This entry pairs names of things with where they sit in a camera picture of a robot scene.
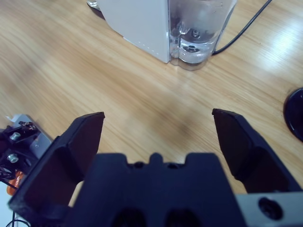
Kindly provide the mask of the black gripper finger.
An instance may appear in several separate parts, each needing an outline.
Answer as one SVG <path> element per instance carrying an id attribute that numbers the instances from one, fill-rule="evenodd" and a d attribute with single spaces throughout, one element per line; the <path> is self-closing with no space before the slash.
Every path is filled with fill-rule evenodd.
<path id="1" fill-rule="evenodd" d="M 99 147 L 103 112 L 76 118 L 31 169 L 8 206 L 30 224 L 61 224 Z"/>
<path id="2" fill-rule="evenodd" d="M 212 115 L 230 172 L 248 193 L 302 191 L 273 149 L 242 115 L 222 109 L 213 109 Z"/>

